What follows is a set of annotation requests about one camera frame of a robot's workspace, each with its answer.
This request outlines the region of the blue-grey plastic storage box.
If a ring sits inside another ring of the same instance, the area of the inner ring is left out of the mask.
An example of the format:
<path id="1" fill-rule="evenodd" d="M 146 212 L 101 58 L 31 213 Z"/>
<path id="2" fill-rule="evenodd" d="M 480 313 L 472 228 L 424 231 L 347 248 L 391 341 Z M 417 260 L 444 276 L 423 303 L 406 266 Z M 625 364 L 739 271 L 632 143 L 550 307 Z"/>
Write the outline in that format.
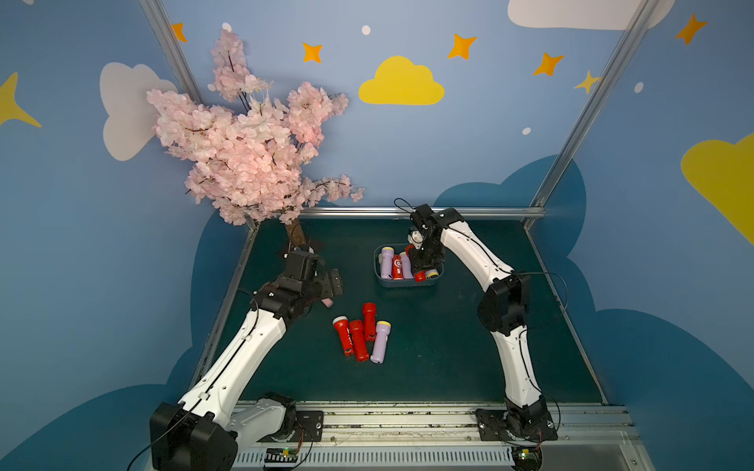
<path id="1" fill-rule="evenodd" d="M 377 282 L 384 288 L 425 288 L 439 283 L 445 274 L 443 265 L 416 271 L 407 246 L 403 251 L 396 251 L 394 245 L 380 245 L 374 251 L 374 274 Z"/>

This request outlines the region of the red flashlight white logo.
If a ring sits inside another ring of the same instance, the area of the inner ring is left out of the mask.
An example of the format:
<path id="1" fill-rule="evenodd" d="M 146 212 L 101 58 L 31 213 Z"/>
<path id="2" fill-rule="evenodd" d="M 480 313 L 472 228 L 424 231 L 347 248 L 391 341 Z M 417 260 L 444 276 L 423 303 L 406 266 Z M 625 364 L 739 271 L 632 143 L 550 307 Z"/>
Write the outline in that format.
<path id="1" fill-rule="evenodd" d="M 392 260 L 392 279 L 394 281 L 404 280 L 404 269 L 400 254 L 396 254 Z"/>

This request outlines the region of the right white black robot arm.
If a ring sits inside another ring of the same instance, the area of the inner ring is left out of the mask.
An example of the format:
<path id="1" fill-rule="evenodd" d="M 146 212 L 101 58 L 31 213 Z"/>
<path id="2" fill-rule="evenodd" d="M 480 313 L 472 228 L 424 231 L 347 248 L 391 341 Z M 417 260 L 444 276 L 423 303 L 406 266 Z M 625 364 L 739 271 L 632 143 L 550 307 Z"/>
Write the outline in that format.
<path id="1" fill-rule="evenodd" d="M 437 268 L 450 250 L 483 290 L 477 317 L 493 337 L 505 375 L 505 432 L 511 439 L 533 443 L 557 440 L 559 424 L 538 385 L 528 348 L 530 274 L 495 255 L 454 208 L 436 212 L 424 204 L 412 209 L 410 219 L 412 268 Z"/>

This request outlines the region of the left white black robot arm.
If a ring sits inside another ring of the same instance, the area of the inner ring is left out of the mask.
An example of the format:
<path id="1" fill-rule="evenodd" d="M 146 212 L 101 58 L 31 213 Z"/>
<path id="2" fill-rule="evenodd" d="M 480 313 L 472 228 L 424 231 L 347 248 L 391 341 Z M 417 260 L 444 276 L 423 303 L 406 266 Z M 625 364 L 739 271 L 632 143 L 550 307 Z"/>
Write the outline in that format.
<path id="1" fill-rule="evenodd" d="M 343 292 L 337 270 L 321 256 L 296 249 L 283 273 L 249 302 L 237 334 L 209 370 L 181 399 L 161 403 L 149 420 L 143 448 L 155 470 L 229 470 L 238 452 L 268 436 L 289 437 L 296 403 L 269 394 L 243 413 L 234 411 L 249 381 L 294 321 L 322 300 Z"/>

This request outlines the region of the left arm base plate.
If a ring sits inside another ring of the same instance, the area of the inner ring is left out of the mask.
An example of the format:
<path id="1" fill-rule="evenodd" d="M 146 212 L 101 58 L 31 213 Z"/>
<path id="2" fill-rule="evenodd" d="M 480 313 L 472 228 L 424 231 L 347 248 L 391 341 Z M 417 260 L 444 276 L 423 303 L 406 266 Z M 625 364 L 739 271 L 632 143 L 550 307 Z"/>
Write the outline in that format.
<path id="1" fill-rule="evenodd" d="M 322 441 L 324 412 L 304 410 L 296 413 L 296 419 L 284 424 L 282 431 L 263 437 L 261 443 L 298 443 Z"/>

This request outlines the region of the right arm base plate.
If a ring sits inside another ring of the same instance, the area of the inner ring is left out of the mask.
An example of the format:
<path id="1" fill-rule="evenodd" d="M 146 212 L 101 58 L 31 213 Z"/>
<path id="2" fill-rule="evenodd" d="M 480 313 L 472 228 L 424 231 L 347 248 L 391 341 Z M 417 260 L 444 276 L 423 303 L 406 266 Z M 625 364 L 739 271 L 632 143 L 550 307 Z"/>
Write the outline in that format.
<path id="1" fill-rule="evenodd" d="M 478 408 L 474 412 L 477 430 L 483 442 L 541 442 L 557 441 L 556 423 L 549 411 L 533 408 Z"/>

